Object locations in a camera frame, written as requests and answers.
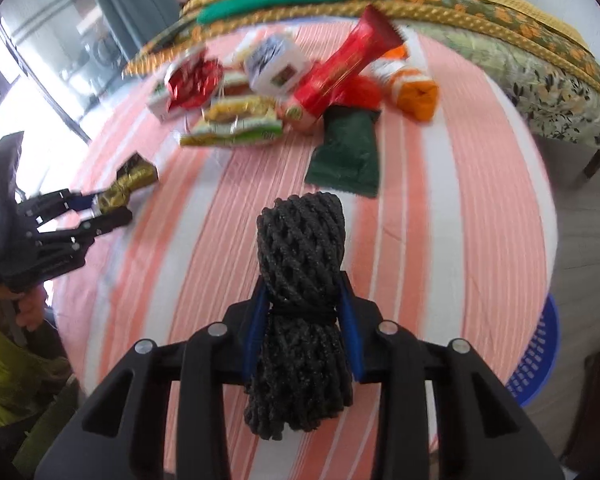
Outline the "left hand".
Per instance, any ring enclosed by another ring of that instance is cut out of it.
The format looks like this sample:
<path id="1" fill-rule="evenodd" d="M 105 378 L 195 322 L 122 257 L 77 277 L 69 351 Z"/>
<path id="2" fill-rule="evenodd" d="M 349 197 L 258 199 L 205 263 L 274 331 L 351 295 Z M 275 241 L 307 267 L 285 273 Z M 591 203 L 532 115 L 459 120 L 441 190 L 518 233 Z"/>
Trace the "left hand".
<path id="1" fill-rule="evenodd" d="M 37 330 L 44 321 L 47 294 L 42 285 L 32 288 L 27 292 L 16 294 L 6 286 L 0 285 L 0 328 L 7 328 L 1 304 L 3 301 L 15 301 L 19 312 L 16 314 L 16 324 L 29 332 Z"/>

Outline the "yellow green sleeve forearm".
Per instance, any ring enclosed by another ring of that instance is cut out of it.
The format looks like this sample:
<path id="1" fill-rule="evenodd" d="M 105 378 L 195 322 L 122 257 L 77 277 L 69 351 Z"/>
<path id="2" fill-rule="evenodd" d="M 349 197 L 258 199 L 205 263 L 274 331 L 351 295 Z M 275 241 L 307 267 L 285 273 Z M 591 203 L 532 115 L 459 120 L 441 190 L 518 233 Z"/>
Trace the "yellow green sleeve forearm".
<path id="1" fill-rule="evenodd" d="M 63 356 L 38 356 L 17 346 L 0 329 L 0 427 L 42 413 L 71 374 Z"/>

